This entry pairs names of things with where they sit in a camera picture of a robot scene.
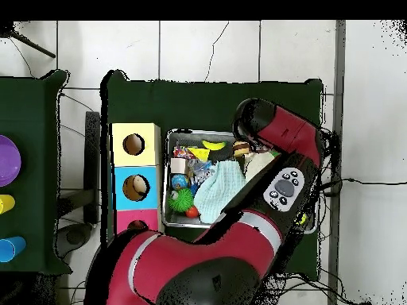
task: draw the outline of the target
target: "pink cube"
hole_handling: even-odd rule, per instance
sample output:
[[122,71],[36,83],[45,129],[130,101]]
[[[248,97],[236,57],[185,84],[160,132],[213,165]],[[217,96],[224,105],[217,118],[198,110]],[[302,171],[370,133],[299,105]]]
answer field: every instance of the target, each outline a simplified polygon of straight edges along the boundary
[[134,220],[141,220],[151,230],[163,231],[161,214],[155,210],[118,210],[117,212],[117,234],[127,229],[127,226]]

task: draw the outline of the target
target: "blue cup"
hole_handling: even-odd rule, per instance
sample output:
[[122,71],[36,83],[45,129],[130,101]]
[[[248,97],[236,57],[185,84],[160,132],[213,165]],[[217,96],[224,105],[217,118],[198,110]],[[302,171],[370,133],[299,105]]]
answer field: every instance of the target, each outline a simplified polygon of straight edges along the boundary
[[0,240],[0,262],[10,262],[26,246],[25,239],[21,236],[3,238]]

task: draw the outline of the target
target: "dark green mat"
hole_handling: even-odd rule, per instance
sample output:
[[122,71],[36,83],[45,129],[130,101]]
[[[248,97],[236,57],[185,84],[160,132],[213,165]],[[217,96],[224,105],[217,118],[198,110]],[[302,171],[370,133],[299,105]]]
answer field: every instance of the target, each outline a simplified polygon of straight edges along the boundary
[[[200,129],[231,132],[238,104],[246,98],[263,98],[295,111],[320,124],[320,94],[323,85],[313,79],[306,83],[174,83],[129,81],[121,71],[105,76],[108,122],[153,122],[161,127],[161,137],[169,129]],[[108,174],[111,210],[110,174]],[[112,214],[109,213],[111,235]],[[167,233],[191,241],[202,230],[168,228]],[[318,233],[305,236],[289,262],[287,272],[317,275]]]
[[43,79],[0,78],[0,134],[10,138],[21,154],[15,181],[0,187],[0,194],[16,200],[14,209],[0,215],[0,237],[22,236],[27,246],[1,271],[70,273],[53,249],[58,186],[58,91],[65,71],[52,71]]

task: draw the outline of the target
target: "red robot arm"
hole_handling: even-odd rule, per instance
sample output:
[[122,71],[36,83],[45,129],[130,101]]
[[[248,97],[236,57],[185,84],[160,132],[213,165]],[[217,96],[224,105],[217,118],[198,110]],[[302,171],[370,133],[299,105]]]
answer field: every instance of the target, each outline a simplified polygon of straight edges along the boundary
[[283,154],[193,243],[146,227],[120,234],[96,254],[84,305],[250,304],[310,198],[323,153],[314,125],[260,99],[240,104],[233,129]]

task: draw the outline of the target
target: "control buttons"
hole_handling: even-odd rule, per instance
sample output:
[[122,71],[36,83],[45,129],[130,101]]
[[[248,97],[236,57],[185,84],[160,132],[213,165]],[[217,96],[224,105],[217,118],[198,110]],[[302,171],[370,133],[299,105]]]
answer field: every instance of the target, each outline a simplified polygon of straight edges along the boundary
[[294,186],[288,180],[278,180],[274,187],[283,196],[291,197],[294,195]]

